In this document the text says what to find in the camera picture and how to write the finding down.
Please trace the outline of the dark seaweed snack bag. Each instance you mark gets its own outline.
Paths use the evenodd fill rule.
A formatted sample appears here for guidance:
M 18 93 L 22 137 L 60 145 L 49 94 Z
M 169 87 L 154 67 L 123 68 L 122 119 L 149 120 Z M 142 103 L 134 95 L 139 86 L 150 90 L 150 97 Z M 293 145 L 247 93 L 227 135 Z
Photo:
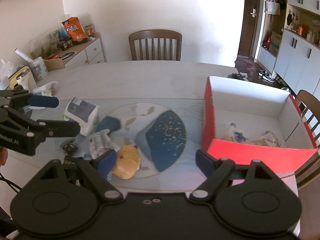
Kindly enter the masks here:
M 61 144 L 61 148 L 68 156 L 72 156 L 78 151 L 78 145 L 75 139 L 64 141 Z

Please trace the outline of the white wall cabinet unit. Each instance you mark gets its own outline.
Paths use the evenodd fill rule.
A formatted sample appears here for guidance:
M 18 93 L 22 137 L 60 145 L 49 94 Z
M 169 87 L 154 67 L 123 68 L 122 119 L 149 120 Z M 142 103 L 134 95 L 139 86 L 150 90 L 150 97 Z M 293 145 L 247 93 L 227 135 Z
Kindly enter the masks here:
M 257 64 L 261 77 L 319 97 L 319 0 L 275 0 L 279 15 L 263 16 Z

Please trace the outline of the black sesame snack packet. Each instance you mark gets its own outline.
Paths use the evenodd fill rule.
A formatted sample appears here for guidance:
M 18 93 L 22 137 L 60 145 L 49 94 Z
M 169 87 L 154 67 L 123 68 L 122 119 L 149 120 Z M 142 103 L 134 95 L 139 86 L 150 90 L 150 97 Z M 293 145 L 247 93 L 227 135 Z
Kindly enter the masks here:
M 65 158 L 63 160 L 63 165 L 75 165 L 82 159 L 83 159 L 83 157 L 65 156 Z

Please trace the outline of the yellow spotted plush toy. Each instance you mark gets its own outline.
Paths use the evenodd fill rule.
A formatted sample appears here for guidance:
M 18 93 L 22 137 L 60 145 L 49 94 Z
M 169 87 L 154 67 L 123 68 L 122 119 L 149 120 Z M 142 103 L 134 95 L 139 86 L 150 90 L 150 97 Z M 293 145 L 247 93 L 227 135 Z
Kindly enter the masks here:
M 139 170 L 140 161 L 137 146 L 124 145 L 117 151 L 117 161 L 112 173 L 121 179 L 130 179 Z

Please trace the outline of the orange snack bag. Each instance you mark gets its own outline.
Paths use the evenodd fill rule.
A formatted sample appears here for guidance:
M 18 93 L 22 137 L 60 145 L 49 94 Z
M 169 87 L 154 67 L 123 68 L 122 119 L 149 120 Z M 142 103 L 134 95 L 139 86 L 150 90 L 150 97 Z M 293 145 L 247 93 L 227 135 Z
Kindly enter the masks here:
M 87 35 L 77 17 L 70 17 L 63 21 L 62 26 L 74 44 L 83 44 L 88 41 Z

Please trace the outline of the open tissue pack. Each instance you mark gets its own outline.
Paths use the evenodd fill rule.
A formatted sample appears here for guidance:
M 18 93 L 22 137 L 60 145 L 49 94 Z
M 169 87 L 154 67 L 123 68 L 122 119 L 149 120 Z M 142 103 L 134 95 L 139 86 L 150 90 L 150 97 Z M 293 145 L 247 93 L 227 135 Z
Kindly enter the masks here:
M 33 89 L 32 93 L 41 96 L 53 96 L 56 93 L 58 82 L 52 81 L 41 87 Z

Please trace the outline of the white cup with print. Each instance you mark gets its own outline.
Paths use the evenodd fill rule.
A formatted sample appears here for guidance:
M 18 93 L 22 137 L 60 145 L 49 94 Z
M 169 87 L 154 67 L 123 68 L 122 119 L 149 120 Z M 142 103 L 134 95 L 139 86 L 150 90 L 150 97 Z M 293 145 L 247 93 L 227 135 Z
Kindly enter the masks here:
M 48 75 L 48 70 L 42 57 L 36 58 L 29 66 L 36 81 L 40 81 Z

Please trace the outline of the white sideboard cabinet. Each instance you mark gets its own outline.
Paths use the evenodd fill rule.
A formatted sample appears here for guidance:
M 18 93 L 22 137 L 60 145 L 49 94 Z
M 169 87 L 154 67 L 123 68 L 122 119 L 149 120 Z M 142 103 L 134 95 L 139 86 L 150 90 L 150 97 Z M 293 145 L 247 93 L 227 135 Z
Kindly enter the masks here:
M 61 51 L 52 59 L 61 59 L 65 68 L 82 67 L 105 62 L 105 55 L 99 33 L 90 37 L 88 42 Z

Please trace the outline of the red cardboard box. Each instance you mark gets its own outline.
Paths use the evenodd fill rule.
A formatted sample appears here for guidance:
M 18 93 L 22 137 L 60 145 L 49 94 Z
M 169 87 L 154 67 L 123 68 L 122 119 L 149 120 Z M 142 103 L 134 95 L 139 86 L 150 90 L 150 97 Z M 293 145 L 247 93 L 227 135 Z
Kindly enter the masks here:
M 228 158 L 241 165 L 256 159 L 275 173 L 286 173 L 297 171 L 318 151 L 293 96 L 281 89 L 209 76 L 203 114 L 201 148 L 216 159 Z M 248 142 L 221 139 L 231 123 L 249 135 Z M 253 144 L 266 131 L 274 133 L 280 147 Z

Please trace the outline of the cardboard box on sideboard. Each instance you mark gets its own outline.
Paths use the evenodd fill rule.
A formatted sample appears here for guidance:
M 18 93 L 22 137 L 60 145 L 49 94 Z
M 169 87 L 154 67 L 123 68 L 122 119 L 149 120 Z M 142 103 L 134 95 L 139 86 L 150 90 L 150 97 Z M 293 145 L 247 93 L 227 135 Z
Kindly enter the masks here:
M 48 72 L 65 68 L 65 64 L 61 59 L 44 60 L 44 64 L 46 65 Z

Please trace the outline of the white blue tissue pack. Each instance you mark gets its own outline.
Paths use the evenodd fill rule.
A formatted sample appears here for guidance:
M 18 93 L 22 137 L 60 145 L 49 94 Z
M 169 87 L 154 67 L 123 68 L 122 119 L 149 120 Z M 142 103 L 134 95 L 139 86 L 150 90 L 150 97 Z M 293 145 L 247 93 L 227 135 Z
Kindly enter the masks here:
M 85 100 L 73 98 L 65 108 L 65 120 L 74 120 L 80 125 L 80 134 L 84 137 L 90 135 L 99 122 L 99 106 Z

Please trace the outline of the blueberry pastry packet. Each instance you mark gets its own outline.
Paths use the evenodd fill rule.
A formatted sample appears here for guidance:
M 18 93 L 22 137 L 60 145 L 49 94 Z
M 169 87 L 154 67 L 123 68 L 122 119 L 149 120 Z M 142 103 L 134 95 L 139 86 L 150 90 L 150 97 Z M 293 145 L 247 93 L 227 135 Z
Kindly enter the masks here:
M 237 128 L 235 123 L 231 123 L 227 126 L 227 130 L 222 135 L 221 139 L 224 141 L 246 143 L 249 140 L 247 135 L 242 129 Z

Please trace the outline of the white printed snack pouch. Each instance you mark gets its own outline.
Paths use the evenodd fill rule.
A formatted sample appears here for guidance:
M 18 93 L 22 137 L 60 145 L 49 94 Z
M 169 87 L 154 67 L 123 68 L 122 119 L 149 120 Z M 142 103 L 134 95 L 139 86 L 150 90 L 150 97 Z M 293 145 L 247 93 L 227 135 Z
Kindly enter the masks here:
M 92 159 L 97 159 L 109 149 L 113 149 L 116 152 L 120 150 L 120 147 L 112 141 L 109 134 L 109 129 L 103 129 L 89 136 L 89 151 Z

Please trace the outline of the beige printed paper wrapper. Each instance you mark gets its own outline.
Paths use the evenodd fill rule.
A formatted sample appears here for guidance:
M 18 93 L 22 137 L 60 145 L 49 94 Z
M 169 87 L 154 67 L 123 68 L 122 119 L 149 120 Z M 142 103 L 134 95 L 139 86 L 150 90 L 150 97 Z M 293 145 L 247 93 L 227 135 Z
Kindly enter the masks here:
M 266 131 L 264 135 L 252 141 L 254 145 L 266 147 L 280 147 L 281 143 L 271 131 Z

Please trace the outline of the hanging tote bag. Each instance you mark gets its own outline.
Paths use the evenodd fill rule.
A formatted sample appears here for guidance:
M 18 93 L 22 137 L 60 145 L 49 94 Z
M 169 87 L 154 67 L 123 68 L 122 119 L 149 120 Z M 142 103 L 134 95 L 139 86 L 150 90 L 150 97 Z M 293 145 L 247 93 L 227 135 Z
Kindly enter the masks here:
M 280 14 L 280 4 L 275 0 L 265 1 L 265 13 L 269 15 L 279 15 Z

